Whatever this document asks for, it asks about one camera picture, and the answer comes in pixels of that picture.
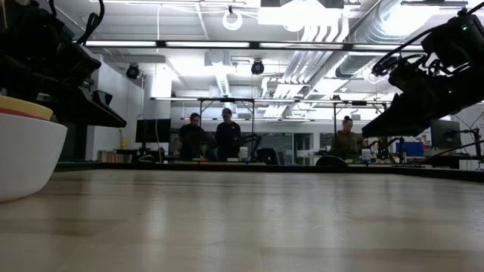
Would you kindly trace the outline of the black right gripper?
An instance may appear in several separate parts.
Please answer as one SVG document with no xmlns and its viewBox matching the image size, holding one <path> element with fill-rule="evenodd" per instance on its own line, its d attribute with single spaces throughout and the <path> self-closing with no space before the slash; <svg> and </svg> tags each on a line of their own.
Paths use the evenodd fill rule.
<svg viewBox="0 0 484 272">
<path fill-rule="evenodd" d="M 361 130 L 364 137 L 417 136 L 430 127 L 427 113 L 453 113 L 484 100 L 484 66 L 431 76 L 405 64 L 390 73 L 389 83 L 402 93 Z"/>
</svg>

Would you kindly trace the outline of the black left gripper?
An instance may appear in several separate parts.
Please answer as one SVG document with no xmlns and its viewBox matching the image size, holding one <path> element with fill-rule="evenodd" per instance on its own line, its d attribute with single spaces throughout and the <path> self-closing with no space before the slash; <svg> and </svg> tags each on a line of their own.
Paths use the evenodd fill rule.
<svg viewBox="0 0 484 272">
<path fill-rule="evenodd" d="M 0 89 L 8 97 L 36 100 L 48 94 L 57 101 L 53 111 L 61 122 L 125 128 L 127 121 L 110 107 L 113 95 L 102 90 L 61 87 L 44 65 L 21 60 L 8 52 L 7 39 L 0 37 Z"/>
</svg>

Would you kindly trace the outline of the yellow plastic bowl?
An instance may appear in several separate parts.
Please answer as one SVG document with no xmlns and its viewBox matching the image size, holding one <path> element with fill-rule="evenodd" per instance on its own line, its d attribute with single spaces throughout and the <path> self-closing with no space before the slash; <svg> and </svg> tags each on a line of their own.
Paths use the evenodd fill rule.
<svg viewBox="0 0 484 272">
<path fill-rule="evenodd" d="M 25 113 L 28 116 L 35 116 L 45 120 L 50 120 L 53 115 L 53 111 L 47 107 L 2 95 L 0 95 L 0 110 Z"/>
</svg>

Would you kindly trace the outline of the pink translucent plastic bowl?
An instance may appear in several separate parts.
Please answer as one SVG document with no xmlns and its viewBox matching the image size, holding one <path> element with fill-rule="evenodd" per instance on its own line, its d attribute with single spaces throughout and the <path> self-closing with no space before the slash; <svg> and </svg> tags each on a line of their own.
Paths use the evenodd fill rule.
<svg viewBox="0 0 484 272">
<path fill-rule="evenodd" d="M 36 116 L 36 115 L 21 112 L 21 111 L 9 110 L 5 108 L 0 108 L 0 113 L 12 115 L 12 116 L 22 116 L 22 117 L 31 118 L 31 119 L 40 119 L 43 121 L 48 121 L 48 119 L 44 119 L 41 116 Z"/>
</svg>

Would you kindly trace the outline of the large white bowl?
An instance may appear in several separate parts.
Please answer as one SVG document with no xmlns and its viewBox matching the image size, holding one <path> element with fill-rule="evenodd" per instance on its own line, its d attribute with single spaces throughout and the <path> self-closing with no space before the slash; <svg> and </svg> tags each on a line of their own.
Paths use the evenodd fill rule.
<svg viewBox="0 0 484 272">
<path fill-rule="evenodd" d="M 60 158 L 67 127 L 0 113 L 0 202 L 41 190 Z"/>
</svg>

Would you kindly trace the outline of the stack of wooden boxes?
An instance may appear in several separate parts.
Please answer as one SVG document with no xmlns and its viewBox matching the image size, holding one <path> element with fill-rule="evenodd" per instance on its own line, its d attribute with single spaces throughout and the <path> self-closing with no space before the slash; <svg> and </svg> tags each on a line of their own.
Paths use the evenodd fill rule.
<svg viewBox="0 0 484 272">
<path fill-rule="evenodd" d="M 97 161 L 105 163 L 131 163 L 132 155 L 117 150 L 99 150 Z"/>
</svg>

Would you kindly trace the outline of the blue storage bin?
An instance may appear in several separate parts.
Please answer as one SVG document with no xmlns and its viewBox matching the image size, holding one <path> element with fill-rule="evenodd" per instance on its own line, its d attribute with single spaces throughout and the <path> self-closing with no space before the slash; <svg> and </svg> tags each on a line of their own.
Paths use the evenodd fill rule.
<svg viewBox="0 0 484 272">
<path fill-rule="evenodd" d="M 406 156 L 424 156 L 424 144 L 421 142 L 397 142 L 396 152 L 403 151 Z"/>
</svg>

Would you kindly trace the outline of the black computer monitor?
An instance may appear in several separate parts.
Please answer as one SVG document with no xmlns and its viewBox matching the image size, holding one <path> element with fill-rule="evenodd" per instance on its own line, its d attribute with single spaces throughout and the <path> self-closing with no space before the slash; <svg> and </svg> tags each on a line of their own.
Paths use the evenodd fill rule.
<svg viewBox="0 0 484 272">
<path fill-rule="evenodd" d="M 169 143 L 171 119 L 139 119 L 136 124 L 136 143 Z"/>
<path fill-rule="evenodd" d="M 436 120 L 430 126 L 432 147 L 440 150 L 461 145 L 461 129 L 458 122 Z"/>
</svg>

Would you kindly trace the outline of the person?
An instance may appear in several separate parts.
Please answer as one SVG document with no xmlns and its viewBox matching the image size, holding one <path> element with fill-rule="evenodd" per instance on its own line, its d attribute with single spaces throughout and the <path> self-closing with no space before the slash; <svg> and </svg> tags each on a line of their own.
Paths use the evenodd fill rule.
<svg viewBox="0 0 484 272">
<path fill-rule="evenodd" d="M 198 113 L 192 113 L 189 120 L 190 122 L 183 125 L 178 131 L 175 150 L 182 160 L 191 161 L 200 156 L 200 148 L 206 138 L 206 132 L 200 127 Z"/>
<path fill-rule="evenodd" d="M 343 160 L 360 160 L 361 150 L 366 148 L 366 140 L 361 134 L 352 131 L 353 120 L 349 116 L 343 119 L 343 128 L 338 130 L 334 136 L 330 154 Z"/>
<path fill-rule="evenodd" d="M 223 122 L 216 128 L 217 158 L 221 162 L 227 162 L 228 158 L 238 158 L 241 129 L 231 117 L 232 111 L 224 108 L 222 110 Z"/>
</svg>

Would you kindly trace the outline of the black chair back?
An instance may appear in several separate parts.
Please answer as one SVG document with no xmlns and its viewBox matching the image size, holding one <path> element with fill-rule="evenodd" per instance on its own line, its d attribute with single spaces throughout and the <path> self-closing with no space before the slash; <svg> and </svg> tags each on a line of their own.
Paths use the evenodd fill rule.
<svg viewBox="0 0 484 272">
<path fill-rule="evenodd" d="M 346 167 L 347 162 L 344 159 L 341 159 L 337 156 L 321 156 L 317 162 L 315 163 L 316 166 L 330 166 L 330 167 Z"/>
</svg>

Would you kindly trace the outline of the long overhead light bar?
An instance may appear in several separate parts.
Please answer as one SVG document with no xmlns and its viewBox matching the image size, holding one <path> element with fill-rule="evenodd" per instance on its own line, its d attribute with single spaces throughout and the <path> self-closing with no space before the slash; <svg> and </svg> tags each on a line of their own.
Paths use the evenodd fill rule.
<svg viewBox="0 0 484 272">
<path fill-rule="evenodd" d="M 173 49 L 248 49 L 276 51 L 351 51 L 390 52 L 402 44 L 368 44 L 344 42 L 214 42 L 162 40 L 89 40 L 88 48 L 173 48 Z"/>
</svg>

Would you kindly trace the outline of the black office chair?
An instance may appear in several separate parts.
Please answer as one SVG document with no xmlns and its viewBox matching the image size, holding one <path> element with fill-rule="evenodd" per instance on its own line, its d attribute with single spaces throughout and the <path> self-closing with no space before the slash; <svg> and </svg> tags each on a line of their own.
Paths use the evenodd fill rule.
<svg viewBox="0 0 484 272">
<path fill-rule="evenodd" d="M 256 160 L 266 165 L 278 165 L 278 154 L 273 148 L 260 148 L 256 151 Z"/>
</svg>

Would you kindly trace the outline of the silver ventilation duct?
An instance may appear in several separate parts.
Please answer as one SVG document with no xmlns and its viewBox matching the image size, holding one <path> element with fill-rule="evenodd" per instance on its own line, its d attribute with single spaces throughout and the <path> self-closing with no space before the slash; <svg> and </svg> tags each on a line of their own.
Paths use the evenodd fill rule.
<svg viewBox="0 0 484 272">
<path fill-rule="evenodd" d="M 429 6 L 404 5 L 408 0 L 380 0 L 362 22 L 345 38 L 350 43 L 399 43 L 421 28 L 433 15 Z M 374 61 L 366 52 L 335 53 L 329 76 L 351 78 Z"/>
</svg>

